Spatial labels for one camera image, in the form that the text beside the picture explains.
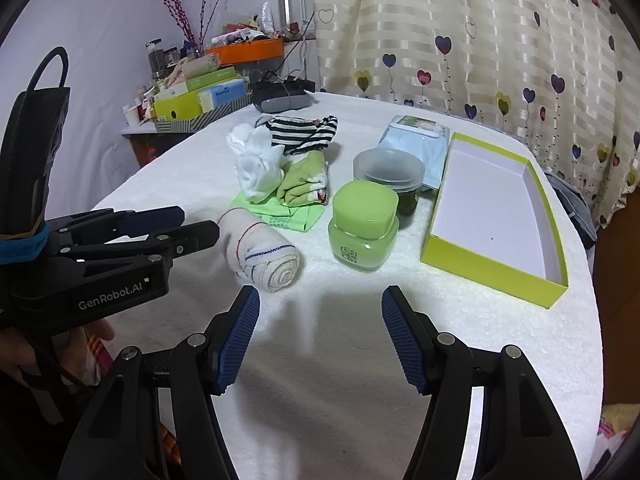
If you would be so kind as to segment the left hand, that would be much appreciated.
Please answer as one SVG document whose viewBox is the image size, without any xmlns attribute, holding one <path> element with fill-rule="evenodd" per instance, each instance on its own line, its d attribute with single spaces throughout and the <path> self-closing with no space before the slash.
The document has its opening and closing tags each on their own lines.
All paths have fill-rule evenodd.
<svg viewBox="0 0 640 480">
<path fill-rule="evenodd" d="M 82 384 L 86 383 L 90 336 L 110 341 L 115 338 L 115 332 L 104 318 L 84 327 L 74 328 L 70 331 L 68 343 L 62 347 L 62 353 L 59 356 L 55 355 L 64 370 L 79 379 Z M 21 333 L 16 330 L 2 330 L 1 395 L 4 396 L 11 387 L 26 385 L 21 375 L 21 366 L 32 366 L 36 363 L 36 352 Z"/>
</svg>

